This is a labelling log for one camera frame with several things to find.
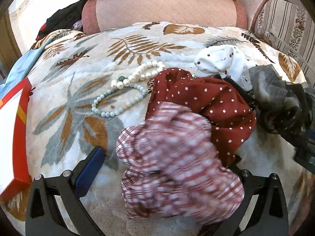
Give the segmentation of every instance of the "light blue cloth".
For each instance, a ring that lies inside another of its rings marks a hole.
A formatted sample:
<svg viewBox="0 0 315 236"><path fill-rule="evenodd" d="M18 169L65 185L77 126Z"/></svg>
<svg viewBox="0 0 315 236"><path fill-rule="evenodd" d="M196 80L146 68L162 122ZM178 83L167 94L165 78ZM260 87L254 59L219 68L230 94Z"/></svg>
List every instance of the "light blue cloth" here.
<svg viewBox="0 0 315 236"><path fill-rule="evenodd" d="M0 85L0 99L2 99L14 86L22 81L36 63L39 56L45 49L45 46L52 42L52 38L47 40L42 46L35 50L29 50L15 62L7 80Z"/></svg>

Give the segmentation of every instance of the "yellow stripe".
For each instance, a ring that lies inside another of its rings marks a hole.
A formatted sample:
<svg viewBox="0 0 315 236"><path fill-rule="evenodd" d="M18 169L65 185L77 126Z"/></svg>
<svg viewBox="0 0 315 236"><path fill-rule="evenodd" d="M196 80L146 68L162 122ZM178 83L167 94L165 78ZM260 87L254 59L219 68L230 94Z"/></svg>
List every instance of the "yellow stripe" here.
<svg viewBox="0 0 315 236"><path fill-rule="evenodd" d="M18 106L18 110L17 110L17 115L21 118L21 120L24 122L24 124L26 123L26 114L24 113L23 109L21 108L21 106Z"/></svg>

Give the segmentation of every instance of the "scrunchie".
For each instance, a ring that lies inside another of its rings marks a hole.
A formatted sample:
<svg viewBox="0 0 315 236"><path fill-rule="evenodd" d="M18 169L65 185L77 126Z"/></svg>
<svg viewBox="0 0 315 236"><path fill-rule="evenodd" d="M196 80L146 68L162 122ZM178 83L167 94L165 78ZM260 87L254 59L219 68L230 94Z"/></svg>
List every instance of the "scrunchie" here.
<svg viewBox="0 0 315 236"><path fill-rule="evenodd" d="M194 80L190 72L180 68L168 68L154 78L146 118L163 101L187 106L209 120L211 142L224 166L234 162L234 152L256 125L255 114L232 85L211 77Z"/></svg>
<svg viewBox="0 0 315 236"><path fill-rule="evenodd" d="M239 177L222 166L209 141L210 123L187 107L163 102L154 116L122 130L117 156L128 218L193 217L201 224L230 217L244 198Z"/></svg>

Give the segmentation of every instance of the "leaf-patterned blanket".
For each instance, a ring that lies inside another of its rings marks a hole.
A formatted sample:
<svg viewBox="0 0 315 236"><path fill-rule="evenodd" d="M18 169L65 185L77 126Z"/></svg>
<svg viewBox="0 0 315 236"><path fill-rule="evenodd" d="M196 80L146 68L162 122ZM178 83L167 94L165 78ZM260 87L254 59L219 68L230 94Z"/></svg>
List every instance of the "leaf-patterned blanket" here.
<svg viewBox="0 0 315 236"><path fill-rule="evenodd" d="M298 64L257 40L246 30L233 27L207 28L168 22L137 23L73 42L61 42L47 49L28 78L35 88L30 96L26 122L26 150L30 176L58 176L73 169L96 145L106 150L101 168L83 205L108 236L182 235L197 236L201 227L190 218L158 216L144 220L126 218L121 194L121 177L126 166L118 161L115 145L123 128L144 120L149 97L121 115L102 118L91 111L96 96L110 88L111 80L130 75L148 60L164 61L167 67L180 67L195 73L193 60L204 47L231 44L257 65L272 63L283 80L304 82ZM124 88L104 98L101 109L115 109L137 93ZM255 175L279 174L292 222L302 198L308 194L305 180L310 175L292 160L293 147L278 135L258 126L238 149L239 166ZM25 212L29 188L2 205L13 225L25 235ZM61 213L69 221L60 198Z"/></svg>

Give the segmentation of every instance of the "white wall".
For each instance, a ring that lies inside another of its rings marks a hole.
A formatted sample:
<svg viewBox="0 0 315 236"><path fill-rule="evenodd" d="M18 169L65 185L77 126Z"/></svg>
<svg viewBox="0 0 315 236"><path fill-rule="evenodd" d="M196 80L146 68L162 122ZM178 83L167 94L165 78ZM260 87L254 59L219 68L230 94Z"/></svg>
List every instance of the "white wall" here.
<svg viewBox="0 0 315 236"><path fill-rule="evenodd" d="M12 30L24 54L35 42L38 31L57 10L78 0L14 0L9 7Z"/></svg>

